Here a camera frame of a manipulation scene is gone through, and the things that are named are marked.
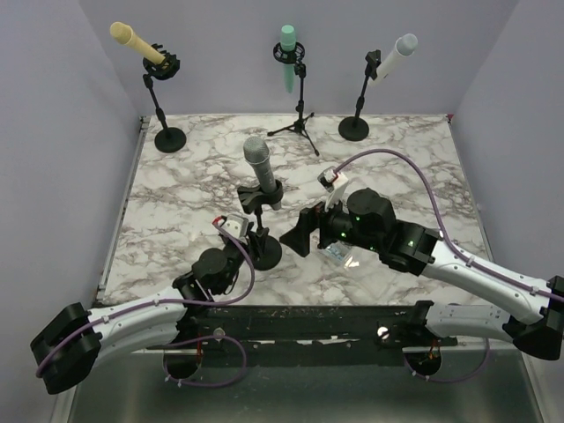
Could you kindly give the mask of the black tripod microphone stand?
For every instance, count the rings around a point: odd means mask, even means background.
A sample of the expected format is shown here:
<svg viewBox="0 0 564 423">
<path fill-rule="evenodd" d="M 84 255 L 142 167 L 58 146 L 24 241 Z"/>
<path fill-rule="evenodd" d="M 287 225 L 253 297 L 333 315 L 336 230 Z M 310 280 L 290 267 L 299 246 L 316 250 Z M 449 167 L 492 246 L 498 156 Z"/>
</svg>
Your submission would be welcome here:
<svg viewBox="0 0 564 423">
<path fill-rule="evenodd" d="M 287 126 L 282 127 L 278 130 L 269 131 L 267 133 L 267 136 L 273 137 L 274 135 L 277 135 L 278 133 L 281 133 L 283 131 L 288 131 L 288 132 L 292 132 L 294 134 L 297 134 L 301 137 L 306 138 L 307 141 L 309 141 L 309 143 L 310 143 L 310 145 L 313 149 L 314 154 L 317 157 L 319 157 L 320 153 L 317 150 L 317 148 L 315 147 L 314 142 L 312 141 L 312 139 L 309 136 L 308 131 L 306 129 L 306 124 L 307 124 L 308 120 L 310 118 L 313 118 L 315 116 L 315 113 L 312 112 L 309 115 L 304 115 L 304 107 L 305 107 L 304 84 L 305 84 L 305 78 L 307 76 L 307 66 L 303 62 L 305 55 L 306 55 L 305 48 L 303 47 L 303 45 L 301 43 L 296 41 L 295 50 L 293 51 L 292 62 L 293 62 L 293 73 L 300 80 L 300 95 L 299 95 L 298 103 L 295 107 L 295 110 L 298 114 L 298 118 L 291 125 L 287 125 Z M 273 49 L 273 56 L 274 56 L 274 58 L 277 62 L 283 64 L 283 60 L 281 59 L 281 50 L 280 50 L 280 44 L 279 43 L 277 43 L 276 46 Z"/>
</svg>

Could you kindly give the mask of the grey microphone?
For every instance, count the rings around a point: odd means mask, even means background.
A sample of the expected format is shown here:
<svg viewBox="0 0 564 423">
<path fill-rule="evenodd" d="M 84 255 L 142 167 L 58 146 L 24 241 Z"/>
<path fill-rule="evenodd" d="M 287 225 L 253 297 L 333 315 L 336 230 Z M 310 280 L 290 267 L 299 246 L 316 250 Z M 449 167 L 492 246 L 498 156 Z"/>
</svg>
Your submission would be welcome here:
<svg viewBox="0 0 564 423">
<path fill-rule="evenodd" d="M 283 189 L 271 168 L 270 149 L 260 137 L 249 137 L 243 144 L 245 160 L 252 167 L 259 182 L 254 187 L 252 200 L 255 204 L 268 204 L 273 211 L 281 209 Z"/>
</svg>

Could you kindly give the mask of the black clip microphone stand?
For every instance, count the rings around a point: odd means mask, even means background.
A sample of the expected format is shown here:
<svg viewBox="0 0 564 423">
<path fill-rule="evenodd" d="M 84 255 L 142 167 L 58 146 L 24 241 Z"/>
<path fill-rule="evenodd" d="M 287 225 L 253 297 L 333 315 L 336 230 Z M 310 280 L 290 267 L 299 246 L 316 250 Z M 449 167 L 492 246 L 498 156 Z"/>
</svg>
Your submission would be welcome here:
<svg viewBox="0 0 564 423">
<path fill-rule="evenodd" d="M 282 183 L 275 181 L 275 189 L 267 193 L 260 185 L 255 187 L 239 186 L 237 195 L 245 214 L 256 216 L 256 228 L 250 224 L 246 230 L 252 264 L 258 271 L 269 271 L 275 268 L 282 258 L 282 248 L 277 239 L 270 235 L 268 227 L 263 226 L 263 206 L 274 205 L 283 198 Z"/>
</svg>

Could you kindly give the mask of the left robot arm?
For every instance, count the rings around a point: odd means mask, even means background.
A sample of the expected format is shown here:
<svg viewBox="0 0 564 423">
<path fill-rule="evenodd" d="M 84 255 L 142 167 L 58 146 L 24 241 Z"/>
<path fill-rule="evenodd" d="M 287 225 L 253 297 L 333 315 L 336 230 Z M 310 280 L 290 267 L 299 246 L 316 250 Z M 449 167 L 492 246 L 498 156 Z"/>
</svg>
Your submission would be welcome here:
<svg viewBox="0 0 564 423">
<path fill-rule="evenodd" d="M 48 394 L 80 384 L 100 363 L 152 346 L 189 346 L 196 335 L 192 316 L 238 302 L 216 301 L 234 282 L 241 265 L 251 264 L 246 238 L 251 223 L 234 215 L 212 223 L 224 246 L 207 249 L 191 270 L 173 284 L 140 300 L 86 309 L 79 302 L 63 308 L 31 341 L 36 376 Z"/>
</svg>

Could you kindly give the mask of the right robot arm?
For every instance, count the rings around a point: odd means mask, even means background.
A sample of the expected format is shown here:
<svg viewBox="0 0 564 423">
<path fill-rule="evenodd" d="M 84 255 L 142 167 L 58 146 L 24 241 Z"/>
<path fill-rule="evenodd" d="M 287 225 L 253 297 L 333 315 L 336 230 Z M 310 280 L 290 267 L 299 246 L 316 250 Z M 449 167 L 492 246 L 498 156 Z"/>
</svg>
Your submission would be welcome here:
<svg viewBox="0 0 564 423">
<path fill-rule="evenodd" d="M 310 235 L 319 233 L 324 249 L 337 241 L 375 252 L 394 271 L 449 283 L 487 304 L 433 304 L 405 324 L 415 345 L 431 339 L 470 336 L 499 339 L 541 360 L 557 360 L 563 340 L 563 279 L 527 277 L 450 247 L 444 235 L 397 219 L 389 199 L 372 189 L 353 192 L 345 204 L 319 203 L 301 210 L 294 228 L 280 242 L 299 256 L 310 252 Z"/>
</svg>

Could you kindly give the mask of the green microphone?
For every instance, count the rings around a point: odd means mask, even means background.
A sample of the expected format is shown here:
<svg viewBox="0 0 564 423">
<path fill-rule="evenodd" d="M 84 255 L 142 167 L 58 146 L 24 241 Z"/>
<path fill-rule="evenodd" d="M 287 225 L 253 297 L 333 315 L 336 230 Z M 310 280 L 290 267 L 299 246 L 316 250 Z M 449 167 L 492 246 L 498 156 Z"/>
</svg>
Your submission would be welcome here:
<svg viewBox="0 0 564 423">
<path fill-rule="evenodd" d="M 293 51 L 296 46 L 296 33 L 292 25 L 284 25 L 280 30 L 279 44 L 281 59 L 284 66 L 284 84 L 288 93 L 293 92 L 294 73 L 293 73 Z"/>
</svg>

